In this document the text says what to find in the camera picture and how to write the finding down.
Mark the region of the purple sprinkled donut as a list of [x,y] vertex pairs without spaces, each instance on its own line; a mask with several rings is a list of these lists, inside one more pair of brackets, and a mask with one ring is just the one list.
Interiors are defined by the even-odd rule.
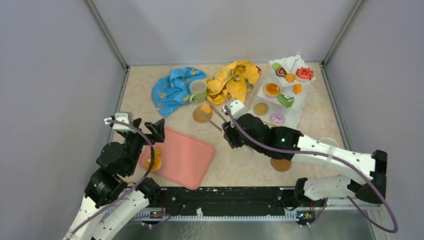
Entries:
[[275,125],[282,125],[286,122],[286,118],[280,113],[274,113],[270,116],[270,121]]

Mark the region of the round tan muffin cake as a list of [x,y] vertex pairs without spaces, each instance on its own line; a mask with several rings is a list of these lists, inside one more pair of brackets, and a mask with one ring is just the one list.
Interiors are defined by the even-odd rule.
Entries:
[[253,107],[253,111],[256,115],[258,116],[263,116],[265,114],[268,113],[268,105],[266,103],[257,103],[254,107]]

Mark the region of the metal tongs white handle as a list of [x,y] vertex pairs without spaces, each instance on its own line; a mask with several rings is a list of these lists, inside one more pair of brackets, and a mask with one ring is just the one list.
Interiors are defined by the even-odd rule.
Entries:
[[[211,104],[207,103],[206,104],[209,108],[210,108],[210,112],[217,115],[225,124],[227,122],[226,118],[224,117],[224,115],[214,106],[212,106]],[[224,128],[222,127],[222,125],[219,125],[217,123],[215,123],[212,120],[212,117],[209,117],[206,113],[204,113],[204,111],[202,110],[202,107],[200,107],[200,113],[201,115],[207,120],[207,122],[209,124],[211,124],[212,126],[214,126],[218,131],[220,131],[221,133],[225,133]],[[248,146],[242,146],[241,147],[245,152],[247,152],[250,156],[254,155],[254,151],[252,148],[248,147]]]

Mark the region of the green cake slice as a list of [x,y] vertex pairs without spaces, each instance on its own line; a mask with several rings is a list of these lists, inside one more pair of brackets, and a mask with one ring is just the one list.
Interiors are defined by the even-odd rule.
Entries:
[[286,108],[291,108],[294,104],[295,101],[295,97],[294,96],[290,96],[290,95],[284,95],[282,93],[280,93],[277,96],[277,101],[284,107]]

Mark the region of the orange glazed bun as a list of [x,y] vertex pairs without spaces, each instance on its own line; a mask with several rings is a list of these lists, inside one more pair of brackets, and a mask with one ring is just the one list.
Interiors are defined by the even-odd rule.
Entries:
[[156,156],[153,160],[153,164],[152,164],[152,160],[151,158],[148,158],[145,161],[145,168],[148,170],[150,168],[150,166],[152,165],[150,171],[151,172],[157,172],[161,167],[162,167],[162,159],[160,156]]

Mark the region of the yellow orange pastry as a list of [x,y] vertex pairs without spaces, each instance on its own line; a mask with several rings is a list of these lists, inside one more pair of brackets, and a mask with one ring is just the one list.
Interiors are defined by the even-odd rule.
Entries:
[[263,92],[268,98],[277,98],[281,93],[281,89],[275,83],[267,83],[263,87]]

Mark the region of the orange swirl cookie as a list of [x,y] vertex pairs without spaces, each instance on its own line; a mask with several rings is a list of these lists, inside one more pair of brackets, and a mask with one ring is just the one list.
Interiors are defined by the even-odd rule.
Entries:
[[292,73],[287,73],[285,79],[288,83],[293,83],[296,80],[296,76]]

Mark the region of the round yellow cracker biscuit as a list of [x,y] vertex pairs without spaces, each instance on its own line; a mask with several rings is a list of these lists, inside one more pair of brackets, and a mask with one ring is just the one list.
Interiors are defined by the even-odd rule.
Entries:
[[205,115],[210,115],[212,113],[212,108],[210,105],[208,104],[204,104],[200,107],[200,110],[205,114]]

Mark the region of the brown heart cookie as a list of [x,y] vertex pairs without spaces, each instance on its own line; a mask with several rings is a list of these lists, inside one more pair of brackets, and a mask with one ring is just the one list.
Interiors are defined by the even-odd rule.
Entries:
[[277,68],[277,70],[275,71],[275,74],[278,76],[278,77],[282,77],[282,78],[285,78],[286,77],[286,75],[287,75],[287,71],[282,67],[282,66],[280,66],[280,67],[278,67]]

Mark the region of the red orange donut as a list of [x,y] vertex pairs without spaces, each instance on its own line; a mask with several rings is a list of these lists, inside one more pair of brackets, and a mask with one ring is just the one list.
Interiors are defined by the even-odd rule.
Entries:
[[315,75],[314,72],[308,67],[298,68],[295,72],[295,77],[300,82],[307,82],[312,80]]

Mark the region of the green round macaron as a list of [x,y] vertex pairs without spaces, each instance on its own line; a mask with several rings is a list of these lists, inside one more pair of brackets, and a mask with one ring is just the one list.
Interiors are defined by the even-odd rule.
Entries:
[[274,62],[274,63],[272,63],[271,67],[272,67],[273,71],[276,74],[278,74],[278,72],[279,72],[280,68],[282,67],[282,65],[280,63],[278,63],[278,62]]

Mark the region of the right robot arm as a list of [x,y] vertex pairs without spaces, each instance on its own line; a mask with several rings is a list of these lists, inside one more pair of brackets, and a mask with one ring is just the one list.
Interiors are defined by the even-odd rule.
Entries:
[[276,160],[307,163],[336,172],[323,178],[301,178],[293,200],[307,206],[312,200],[355,197],[370,204],[386,199],[388,154],[359,153],[338,148],[286,126],[268,126],[252,114],[225,121],[223,137],[232,149],[247,147]]

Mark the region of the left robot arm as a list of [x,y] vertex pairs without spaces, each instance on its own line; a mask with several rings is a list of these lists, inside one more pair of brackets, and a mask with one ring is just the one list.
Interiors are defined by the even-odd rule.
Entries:
[[96,163],[99,168],[91,175],[82,201],[65,240],[111,240],[133,216],[146,207],[160,202],[160,186],[148,174],[134,184],[124,181],[134,174],[142,150],[149,147],[150,155],[156,153],[154,144],[165,141],[165,119],[155,123],[145,122],[150,131],[140,129],[141,118],[134,119],[130,112],[118,112],[104,119],[105,125],[124,138],[122,143],[107,143]]

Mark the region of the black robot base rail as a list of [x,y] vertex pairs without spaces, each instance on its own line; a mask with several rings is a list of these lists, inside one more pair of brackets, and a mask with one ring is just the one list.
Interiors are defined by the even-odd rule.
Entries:
[[171,216],[265,217],[288,211],[316,210],[323,200],[310,200],[292,187],[164,187],[150,198],[149,207]]

